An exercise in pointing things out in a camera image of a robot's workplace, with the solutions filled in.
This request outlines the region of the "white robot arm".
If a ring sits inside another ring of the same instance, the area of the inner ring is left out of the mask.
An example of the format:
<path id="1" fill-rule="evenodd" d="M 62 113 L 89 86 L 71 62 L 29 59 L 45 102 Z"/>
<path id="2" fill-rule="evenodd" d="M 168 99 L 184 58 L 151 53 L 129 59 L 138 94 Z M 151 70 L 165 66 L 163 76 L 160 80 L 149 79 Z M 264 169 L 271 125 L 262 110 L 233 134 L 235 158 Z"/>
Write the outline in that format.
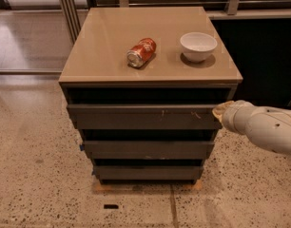
<path id="1" fill-rule="evenodd" d="M 212 113 L 224 128 L 259 148 L 291 156 L 291 110 L 239 100 L 218 104 Z"/>

